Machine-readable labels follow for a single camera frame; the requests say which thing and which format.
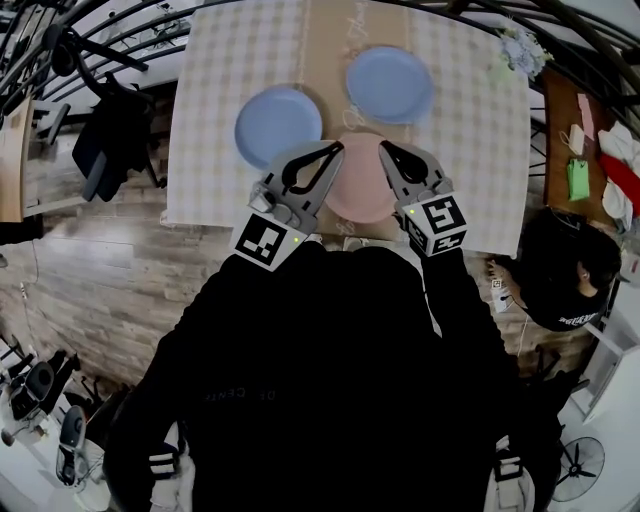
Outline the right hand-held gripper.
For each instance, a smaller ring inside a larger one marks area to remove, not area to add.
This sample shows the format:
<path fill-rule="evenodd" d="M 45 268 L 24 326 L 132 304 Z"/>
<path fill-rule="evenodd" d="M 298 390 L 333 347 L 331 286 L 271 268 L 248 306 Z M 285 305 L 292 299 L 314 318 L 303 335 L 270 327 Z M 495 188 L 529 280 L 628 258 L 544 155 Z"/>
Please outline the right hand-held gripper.
<path fill-rule="evenodd" d="M 453 183 L 435 157 L 413 144 L 383 140 L 379 157 L 396 196 L 395 216 L 420 256 L 460 248 L 467 234 Z"/>

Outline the pink big plate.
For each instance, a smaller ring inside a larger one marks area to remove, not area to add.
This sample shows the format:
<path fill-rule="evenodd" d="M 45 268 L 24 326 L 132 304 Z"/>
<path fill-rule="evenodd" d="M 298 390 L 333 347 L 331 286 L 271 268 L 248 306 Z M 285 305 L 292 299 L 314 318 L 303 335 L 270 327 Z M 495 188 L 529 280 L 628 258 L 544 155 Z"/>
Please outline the pink big plate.
<path fill-rule="evenodd" d="M 396 196 L 379 156 L 384 138 L 373 133 L 345 133 L 339 139 L 344 158 L 325 198 L 338 216 L 360 224 L 374 224 L 395 211 Z"/>

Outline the blue big plate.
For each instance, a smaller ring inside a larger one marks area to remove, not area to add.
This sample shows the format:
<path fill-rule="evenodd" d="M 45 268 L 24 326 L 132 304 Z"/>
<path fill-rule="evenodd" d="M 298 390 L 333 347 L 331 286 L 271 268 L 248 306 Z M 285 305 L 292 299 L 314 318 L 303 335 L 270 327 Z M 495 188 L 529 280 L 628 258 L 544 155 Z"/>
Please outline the blue big plate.
<path fill-rule="evenodd" d="M 360 53 L 346 69 L 351 102 L 367 118 L 414 124 L 431 112 L 435 86 L 426 65 L 406 50 L 378 46 Z"/>
<path fill-rule="evenodd" d="M 240 110 L 234 127 L 239 154 L 259 170 L 266 170 L 282 152 L 320 140 L 322 132 L 322 116 L 314 101 L 287 86 L 270 87 L 253 96 Z"/>

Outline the person's left forearm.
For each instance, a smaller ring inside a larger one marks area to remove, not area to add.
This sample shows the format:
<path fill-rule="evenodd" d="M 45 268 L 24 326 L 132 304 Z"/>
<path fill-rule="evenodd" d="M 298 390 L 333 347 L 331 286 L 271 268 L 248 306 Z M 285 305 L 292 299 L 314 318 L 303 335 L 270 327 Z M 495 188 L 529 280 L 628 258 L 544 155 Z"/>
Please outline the person's left forearm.
<path fill-rule="evenodd" d="M 155 357 L 176 365 L 229 364 L 273 358 L 291 345 L 295 288 L 310 289 L 327 255 L 305 242 L 275 271 L 233 255 L 204 284 L 175 327 L 160 340 Z"/>

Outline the person's right forearm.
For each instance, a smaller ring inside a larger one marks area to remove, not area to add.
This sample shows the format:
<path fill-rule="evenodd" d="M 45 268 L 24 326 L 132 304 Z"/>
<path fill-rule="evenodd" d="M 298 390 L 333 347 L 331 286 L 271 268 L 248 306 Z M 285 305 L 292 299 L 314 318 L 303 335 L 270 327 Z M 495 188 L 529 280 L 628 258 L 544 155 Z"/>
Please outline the person's right forearm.
<path fill-rule="evenodd" d="M 422 257 L 421 266 L 427 302 L 441 337 L 469 351 L 503 352 L 500 330 L 467 271 L 462 250 Z"/>

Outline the brown wooden side table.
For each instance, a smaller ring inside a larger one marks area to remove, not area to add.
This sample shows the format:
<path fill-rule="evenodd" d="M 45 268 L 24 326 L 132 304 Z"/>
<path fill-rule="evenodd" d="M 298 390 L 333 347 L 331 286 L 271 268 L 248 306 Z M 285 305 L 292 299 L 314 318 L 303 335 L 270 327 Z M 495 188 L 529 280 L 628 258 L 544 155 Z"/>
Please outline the brown wooden side table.
<path fill-rule="evenodd" d="M 542 82 L 546 120 L 544 204 L 560 212 L 583 216 L 594 224 L 614 227 L 614 219 L 602 206 L 607 175 L 598 162 L 597 141 L 586 139 L 582 154 L 588 162 L 590 196 L 579 201 L 569 199 L 567 165 L 575 154 L 561 140 L 561 135 L 568 134 L 572 125 L 582 123 L 578 95 L 583 90 L 550 68 L 543 71 Z"/>

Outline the green tag on side table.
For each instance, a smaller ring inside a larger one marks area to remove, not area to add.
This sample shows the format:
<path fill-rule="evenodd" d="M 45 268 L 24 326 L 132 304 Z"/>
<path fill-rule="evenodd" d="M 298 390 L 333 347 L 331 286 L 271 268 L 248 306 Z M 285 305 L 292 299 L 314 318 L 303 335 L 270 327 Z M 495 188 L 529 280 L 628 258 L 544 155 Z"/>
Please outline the green tag on side table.
<path fill-rule="evenodd" d="M 568 199 L 579 201 L 590 196 L 588 162 L 571 159 L 567 165 Z"/>

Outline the white flower bouquet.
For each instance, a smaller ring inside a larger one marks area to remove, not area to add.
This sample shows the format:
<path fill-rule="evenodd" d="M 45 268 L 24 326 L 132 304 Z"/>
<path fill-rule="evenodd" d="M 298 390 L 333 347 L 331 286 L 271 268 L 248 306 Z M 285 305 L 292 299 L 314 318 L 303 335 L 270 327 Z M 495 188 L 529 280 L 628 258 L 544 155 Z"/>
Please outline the white flower bouquet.
<path fill-rule="evenodd" d="M 554 60 L 533 33 L 523 28 L 504 28 L 499 32 L 501 60 L 509 69 L 535 79 Z"/>

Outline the pink paper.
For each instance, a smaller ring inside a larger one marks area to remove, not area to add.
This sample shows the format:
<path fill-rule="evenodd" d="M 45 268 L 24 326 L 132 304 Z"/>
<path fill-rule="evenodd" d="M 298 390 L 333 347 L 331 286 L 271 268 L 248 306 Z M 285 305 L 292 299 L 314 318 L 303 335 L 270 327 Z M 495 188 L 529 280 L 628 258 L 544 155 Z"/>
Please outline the pink paper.
<path fill-rule="evenodd" d="M 581 112 L 582 129 L 584 134 L 590 140 L 596 141 L 596 130 L 589 97 L 584 93 L 578 93 L 577 101 Z"/>

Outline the white cloth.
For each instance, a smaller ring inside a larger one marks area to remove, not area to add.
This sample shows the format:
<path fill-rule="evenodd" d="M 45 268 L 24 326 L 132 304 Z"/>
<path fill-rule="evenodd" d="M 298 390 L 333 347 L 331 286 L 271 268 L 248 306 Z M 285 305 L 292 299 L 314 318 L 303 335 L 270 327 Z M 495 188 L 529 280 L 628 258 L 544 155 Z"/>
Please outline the white cloth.
<path fill-rule="evenodd" d="M 621 160 L 640 177 L 640 142 L 632 137 L 626 127 L 616 122 L 610 130 L 600 130 L 598 140 L 600 155 L 604 153 Z M 606 178 L 607 184 L 602 196 L 603 208 L 611 218 L 621 221 L 623 228 L 628 231 L 633 220 L 640 216 L 640 212 L 634 209 L 634 205 L 621 188 L 607 175 Z"/>

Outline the person's black sweater torso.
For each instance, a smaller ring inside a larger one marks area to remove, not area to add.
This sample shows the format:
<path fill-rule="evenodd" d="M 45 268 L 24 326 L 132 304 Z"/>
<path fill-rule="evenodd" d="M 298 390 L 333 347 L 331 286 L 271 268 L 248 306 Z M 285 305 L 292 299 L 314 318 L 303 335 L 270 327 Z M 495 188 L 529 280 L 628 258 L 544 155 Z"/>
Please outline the person's black sweater torso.
<path fill-rule="evenodd" d="M 555 416 L 505 346 L 446 342 L 421 263 L 380 247 L 325 251 L 312 287 L 295 288 L 295 338 L 275 357 L 154 356 L 106 448 L 122 512 L 150 512 L 149 456 L 175 422 L 196 468 L 193 512 L 483 512 L 505 435 L 544 504 L 559 471 Z"/>

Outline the black metal stand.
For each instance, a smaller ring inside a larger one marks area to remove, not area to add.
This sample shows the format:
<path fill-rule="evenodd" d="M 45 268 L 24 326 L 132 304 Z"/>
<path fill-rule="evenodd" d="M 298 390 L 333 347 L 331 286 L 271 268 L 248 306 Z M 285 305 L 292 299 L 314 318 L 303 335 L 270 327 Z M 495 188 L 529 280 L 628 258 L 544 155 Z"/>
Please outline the black metal stand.
<path fill-rule="evenodd" d="M 50 52 L 51 68 L 56 75 L 66 77 L 78 71 L 84 84 L 100 98 L 108 95 L 108 92 L 89 71 L 81 56 L 83 51 L 97 54 L 108 61 L 115 61 L 126 68 L 140 72 L 148 70 L 146 63 L 84 38 L 65 25 L 50 25 L 42 37 L 42 46 Z"/>

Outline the light wooden desk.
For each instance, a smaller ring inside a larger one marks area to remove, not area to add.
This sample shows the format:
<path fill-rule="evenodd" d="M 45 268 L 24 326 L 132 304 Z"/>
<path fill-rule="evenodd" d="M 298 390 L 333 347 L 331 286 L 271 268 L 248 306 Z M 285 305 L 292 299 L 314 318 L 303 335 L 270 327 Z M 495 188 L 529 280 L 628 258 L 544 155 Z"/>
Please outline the light wooden desk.
<path fill-rule="evenodd" d="M 33 105 L 30 97 L 9 114 L 0 129 L 0 222 L 23 220 L 23 167 L 28 156 Z"/>

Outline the white striped clothing piece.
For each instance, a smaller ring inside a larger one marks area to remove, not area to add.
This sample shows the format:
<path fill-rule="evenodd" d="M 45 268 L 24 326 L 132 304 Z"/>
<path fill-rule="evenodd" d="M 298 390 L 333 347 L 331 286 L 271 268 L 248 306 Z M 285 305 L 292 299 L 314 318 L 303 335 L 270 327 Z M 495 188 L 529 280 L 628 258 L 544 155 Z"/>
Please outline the white striped clothing piece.
<path fill-rule="evenodd" d="M 496 443 L 483 512 L 533 512 L 534 505 L 533 479 L 505 435 Z"/>
<path fill-rule="evenodd" d="M 149 456 L 149 466 L 154 484 L 150 512 L 193 512 L 196 468 L 182 423 L 170 427 L 164 441 Z"/>

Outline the gray office chair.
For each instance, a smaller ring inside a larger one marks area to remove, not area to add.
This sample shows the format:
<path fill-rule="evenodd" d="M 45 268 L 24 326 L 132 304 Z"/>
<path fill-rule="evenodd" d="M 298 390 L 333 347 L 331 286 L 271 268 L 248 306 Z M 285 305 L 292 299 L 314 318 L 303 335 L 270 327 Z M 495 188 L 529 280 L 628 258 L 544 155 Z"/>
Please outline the gray office chair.
<path fill-rule="evenodd" d="M 56 459 L 56 476 L 67 487 L 77 485 L 88 473 L 84 450 L 85 434 L 84 410 L 74 405 L 64 416 Z"/>
<path fill-rule="evenodd" d="M 48 362 L 38 362 L 11 393 L 9 405 L 15 421 L 30 416 L 49 394 L 55 373 Z"/>

